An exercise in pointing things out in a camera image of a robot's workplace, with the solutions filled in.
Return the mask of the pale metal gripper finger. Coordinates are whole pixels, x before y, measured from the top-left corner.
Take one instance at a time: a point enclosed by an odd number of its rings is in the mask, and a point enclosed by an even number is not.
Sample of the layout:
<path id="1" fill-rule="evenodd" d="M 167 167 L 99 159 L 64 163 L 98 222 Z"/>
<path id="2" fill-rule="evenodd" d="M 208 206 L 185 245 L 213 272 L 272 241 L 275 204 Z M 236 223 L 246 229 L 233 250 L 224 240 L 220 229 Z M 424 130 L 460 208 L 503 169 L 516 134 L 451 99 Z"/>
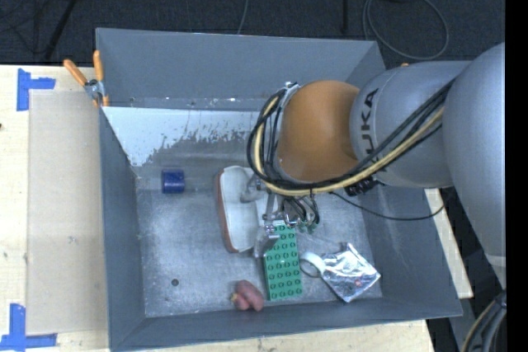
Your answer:
<path id="1" fill-rule="evenodd" d="M 252 255 L 254 258 L 262 258 L 276 242 L 281 238 L 276 227 L 272 223 L 266 223 L 257 229 Z"/>

